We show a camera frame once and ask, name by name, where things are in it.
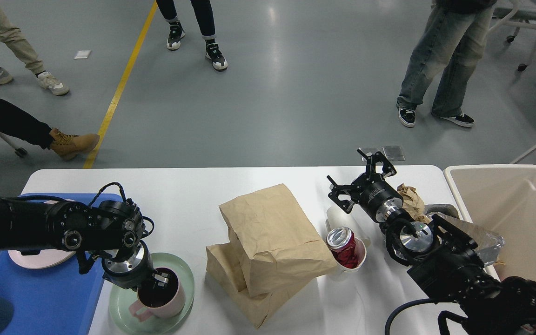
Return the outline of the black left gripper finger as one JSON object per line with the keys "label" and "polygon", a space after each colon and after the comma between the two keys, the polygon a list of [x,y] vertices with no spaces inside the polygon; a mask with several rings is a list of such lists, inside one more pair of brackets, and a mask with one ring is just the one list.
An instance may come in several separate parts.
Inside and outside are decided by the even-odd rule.
{"label": "black left gripper finger", "polygon": [[173,273],[171,271],[164,272],[162,270],[155,270],[153,274],[153,280],[151,284],[151,290],[154,293],[167,294],[171,291],[170,282],[173,280]]}

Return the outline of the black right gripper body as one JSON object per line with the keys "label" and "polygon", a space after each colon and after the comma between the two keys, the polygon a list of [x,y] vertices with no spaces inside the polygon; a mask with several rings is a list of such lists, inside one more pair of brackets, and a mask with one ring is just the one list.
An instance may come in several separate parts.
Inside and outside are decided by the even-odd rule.
{"label": "black right gripper body", "polygon": [[355,181],[355,187],[355,203],[375,222],[385,222],[403,206],[402,196],[385,181]]}

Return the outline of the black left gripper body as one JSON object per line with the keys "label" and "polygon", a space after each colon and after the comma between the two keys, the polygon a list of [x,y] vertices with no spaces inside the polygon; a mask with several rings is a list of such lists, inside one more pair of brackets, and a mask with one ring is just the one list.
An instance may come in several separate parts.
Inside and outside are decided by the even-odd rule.
{"label": "black left gripper body", "polygon": [[134,254],[126,261],[103,260],[103,278],[124,289],[136,291],[143,283],[152,280],[155,269],[145,242],[140,242]]}

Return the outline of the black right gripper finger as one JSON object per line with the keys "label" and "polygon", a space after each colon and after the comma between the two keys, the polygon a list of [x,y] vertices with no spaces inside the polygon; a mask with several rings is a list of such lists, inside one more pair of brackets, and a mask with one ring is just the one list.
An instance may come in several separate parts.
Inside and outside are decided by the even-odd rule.
{"label": "black right gripper finger", "polygon": [[368,182],[384,181],[385,178],[396,175],[395,167],[382,152],[365,153],[361,148],[357,149],[357,152],[366,161],[364,178]]}
{"label": "black right gripper finger", "polygon": [[330,193],[328,197],[345,213],[350,214],[359,199],[359,186],[354,184],[339,185],[328,175]]}

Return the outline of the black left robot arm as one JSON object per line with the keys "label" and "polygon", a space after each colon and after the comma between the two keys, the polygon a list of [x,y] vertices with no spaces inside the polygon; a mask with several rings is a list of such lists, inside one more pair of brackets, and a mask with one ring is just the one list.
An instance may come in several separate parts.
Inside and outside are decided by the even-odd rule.
{"label": "black left robot arm", "polygon": [[149,236],[140,208],[125,196],[93,203],[59,197],[0,198],[0,250],[36,255],[41,250],[75,252],[79,272],[102,261],[104,278],[123,289],[166,290],[175,275],[153,267],[143,238]]}

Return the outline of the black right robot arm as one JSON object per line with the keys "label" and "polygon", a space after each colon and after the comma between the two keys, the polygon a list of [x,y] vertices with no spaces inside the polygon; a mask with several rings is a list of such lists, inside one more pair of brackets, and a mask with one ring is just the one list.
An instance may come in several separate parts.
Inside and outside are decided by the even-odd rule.
{"label": "black right robot arm", "polygon": [[405,309],[453,302],[464,316],[441,311],[437,322],[442,335],[449,334],[448,320],[469,335],[536,335],[536,282],[518,276],[499,281],[487,274],[475,252],[478,244],[467,233],[438,214],[431,223],[418,222],[403,208],[402,196],[385,181],[396,169],[383,153],[361,156],[365,172],[348,185],[331,180],[328,196],[347,214],[359,204],[379,224],[389,256],[408,267],[426,294],[394,309],[384,333],[390,333]]}

